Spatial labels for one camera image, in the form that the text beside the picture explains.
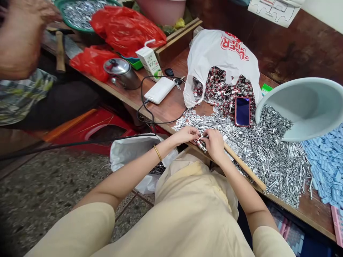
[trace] plastic bag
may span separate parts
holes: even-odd
[[[80,72],[93,75],[101,82],[107,82],[109,74],[104,70],[104,63],[118,57],[117,54],[99,49],[98,46],[91,46],[86,47],[82,53],[71,59],[69,64]]]
[[[187,108],[194,107],[204,99],[206,81],[211,67],[217,66],[226,71],[226,84],[235,85],[239,75],[250,80],[255,95],[256,105],[262,99],[258,84],[260,71],[255,55],[231,33],[221,30],[202,30],[193,39],[188,58],[188,75],[183,91]],[[198,102],[193,95],[193,76],[203,85],[203,94]]]
[[[166,44],[166,35],[139,12],[126,7],[105,6],[90,22],[94,31],[125,57],[137,57],[136,51],[146,41],[155,39],[149,47]]]
[[[116,140],[111,146],[110,161],[111,170],[115,172],[125,164],[142,156],[148,152],[154,145],[164,141],[160,136],[142,136],[132,137],[121,140]],[[178,151],[174,148],[164,159],[162,163],[168,167],[177,157]],[[160,175],[148,174],[139,182],[136,189],[142,194],[150,194],[155,192],[156,184]]]

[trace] hand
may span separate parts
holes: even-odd
[[[199,139],[201,137],[201,134],[199,130],[197,130],[194,127],[185,126],[178,132],[176,132],[174,135],[172,135],[169,139],[173,142],[175,146],[179,146],[182,143],[186,142],[192,142],[194,143],[194,139]]]
[[[45,24],[62,21],[58,8],[49,0],[11,0],[10,10],[21,10],[39,17]]]
[[[0,5],[0,18],[4,18],[5,19],[6,16],[7,16],[7,13],[8,13],[7,9]]]
[[[219,130],[216,129],[208,129],[205,130],[203,133],[202,140],[206,144],[206,149],[212,159],[217,162],[218,160],[221,160],[223,156],[225,155],[224,152],[224,140],[223,136],[219,132]]]

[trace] person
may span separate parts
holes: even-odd
[[[126,195],[173,148],[200,137],[196,128],[184,127],[97,185],[25,256],[295,256],[258,193],[224,153],[220,132],[209,129],[207,135],[207,150],[226,178],[210,173],[206,158],[187,148],[158,180],[155,206],[108,244]],[[238,201],[253,251],[237,224]]]
[[[86,83],[65,82],[37,68],[47,24],[62,21],[56,6],[47,0],[10,0],[0,17],[1,127],[53,129],[97,106],[99,95]]]

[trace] metal canister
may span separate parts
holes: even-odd
[[[110,59],[105,62],[104,69],[112,76],[111,82],[117,87],[122,86],[127,90],[139,88],[141,80],[126,60],[121,58]]]

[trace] plaid shirt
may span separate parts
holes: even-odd
[[[0,126],[23,120],[46,94],[56,77],[37,69],[26,80],[0,80]]]

